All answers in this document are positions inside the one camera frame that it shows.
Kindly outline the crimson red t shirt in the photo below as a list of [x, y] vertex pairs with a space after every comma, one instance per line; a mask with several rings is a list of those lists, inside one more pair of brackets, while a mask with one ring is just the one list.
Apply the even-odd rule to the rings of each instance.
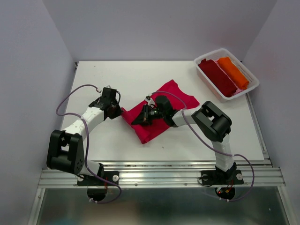
[[199, 104], [194, 96], [184, 93], [174, 80], [170, 80], [131, 110], [122, 109], [122, 118], [140, 142], [146, 144], [174, 125], [171, 118], [175, 113]]

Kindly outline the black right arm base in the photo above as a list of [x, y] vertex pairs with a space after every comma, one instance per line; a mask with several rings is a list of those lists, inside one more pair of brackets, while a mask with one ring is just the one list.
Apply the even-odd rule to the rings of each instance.
[[226, 172], [215, 166], [214, 170], [200, 171], [198, 183], [204, 187], [211, 187], [213, 185], [242, 185], [244, 184], [241, 170], [237, 169], [236, 163]]

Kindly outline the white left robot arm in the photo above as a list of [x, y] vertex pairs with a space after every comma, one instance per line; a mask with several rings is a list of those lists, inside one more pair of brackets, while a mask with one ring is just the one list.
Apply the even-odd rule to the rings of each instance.
[[88, 175], [95, 185], [104, 181], [104, 166], [101, 163], [87, 159], [88, 147], [84, 149], [83, 142], [89, 145], [89, 134], [107, 118], [114, 119], [122, 114], [120, 108], [120, 93], [111, 87], [96, 89], [100, 96], [90, 103], [83, 113], [65, 113], [78, 119], [63, 130], [54, 130], [50, 135], [46, 165], [50, 169], [63, 171], [74, 175]]

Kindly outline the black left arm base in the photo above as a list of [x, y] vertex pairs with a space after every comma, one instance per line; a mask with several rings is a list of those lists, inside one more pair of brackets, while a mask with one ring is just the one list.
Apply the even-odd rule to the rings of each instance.
[[119, 184], [119, 171], [106, 171], [102, 163], [88, 160], [88, 168], [83, 165], [82, 170], [77, 174], [77, 185], [88, 186], [115, 186]]

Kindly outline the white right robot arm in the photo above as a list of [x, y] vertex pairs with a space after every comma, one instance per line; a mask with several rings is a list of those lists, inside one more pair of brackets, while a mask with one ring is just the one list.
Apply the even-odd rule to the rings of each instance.
[[192, 129], [191, 125], [196, 124], [213, 145], [209, 148], [215, 152], [216, 179], [226, 183], [233, 177], [236, 163], [229, 144], [232, 120], [215, 104], [206, 101], [200, 107], [179, 110], [172, 106], [167, 96], [161, 95], [153, 104], [145, 104], [131, 124], [149, 126], [159, 119], [174, 128], [187, 125]]

